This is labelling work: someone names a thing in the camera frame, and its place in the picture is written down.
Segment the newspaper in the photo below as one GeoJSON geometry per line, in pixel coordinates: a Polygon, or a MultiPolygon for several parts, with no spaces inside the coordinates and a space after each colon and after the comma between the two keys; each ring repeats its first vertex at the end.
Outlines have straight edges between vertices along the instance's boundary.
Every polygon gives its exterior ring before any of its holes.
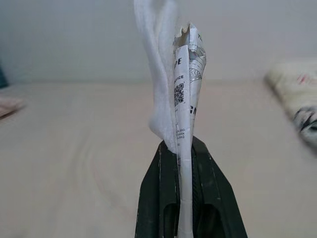
{"type": "Polygon", "coordinates": [[[191,147],[197,104],[206,65],[202,38],[193,24],[175,38],[174,99],[180,176],[178,237],[193,237],[191,147]]]}

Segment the fabric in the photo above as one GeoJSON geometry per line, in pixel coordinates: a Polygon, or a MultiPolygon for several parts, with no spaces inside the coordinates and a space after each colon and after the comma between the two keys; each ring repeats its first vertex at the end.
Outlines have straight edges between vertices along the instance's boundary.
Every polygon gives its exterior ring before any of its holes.
{"type": "Polygon", "coordinates": [[[277,64],[266,78],[302,138],[317,147],[317,60],[277,64]]]}
{"type": "MultiPolygon", "coordinates": [[[[316,155],[262,83],[203,82],[195,135],[229,180],[249,237],[317,234],[316,155]]],[[[134,237],[161,140],[149,84],[21,84],[0,122],[1,238],[134,237]]]]}
{"type": "Polygon", "coordinates": [[[154,112],[150,129],[177,153],[173,40],[177,20],[174,0],[134,0],[136,23],[149,59],[154,112]]]}
{"type": "Polygon", "coordinates": [[[23,101],[17,98],[3,97],[0,95],[0,118],[15,112],[23,107],[23,101]]]}

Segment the beige bed sheet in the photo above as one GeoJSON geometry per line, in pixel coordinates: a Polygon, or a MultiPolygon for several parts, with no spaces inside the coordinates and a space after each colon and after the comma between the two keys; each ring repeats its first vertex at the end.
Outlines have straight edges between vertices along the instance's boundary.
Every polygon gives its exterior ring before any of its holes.
{"type": "MultiPolygon", "coordinates": [[[[160,140],[151,84],[26,84],[0,121],[1,238],[134,236],[160,140]]],[[[317,159],[260,83],[203,84],[195,135],[235,191],[250,238],[315,238],[317,159]]]]}

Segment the qr code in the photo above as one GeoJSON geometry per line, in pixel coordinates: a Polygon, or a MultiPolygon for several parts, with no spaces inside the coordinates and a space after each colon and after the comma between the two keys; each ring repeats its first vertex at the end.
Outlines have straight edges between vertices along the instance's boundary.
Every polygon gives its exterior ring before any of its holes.
{"type": "Polygon", "coordinates": [[[184,83],[180,83],[174,89],[175,106],[184,101],[184,83]]]}

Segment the white wall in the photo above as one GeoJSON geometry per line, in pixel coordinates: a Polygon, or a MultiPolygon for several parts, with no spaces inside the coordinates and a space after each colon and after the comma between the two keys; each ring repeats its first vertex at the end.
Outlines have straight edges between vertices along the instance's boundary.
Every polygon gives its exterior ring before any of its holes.
{"type": "MultiPolygon", "coordinates": [[[[316,0],[181,2],[203,35],[206,80],[260,79],[279,59],[317,57],[316,0]]],[[[0,62],[13,83],[150,78],[133,0],[1,0],[0,62]]]]}

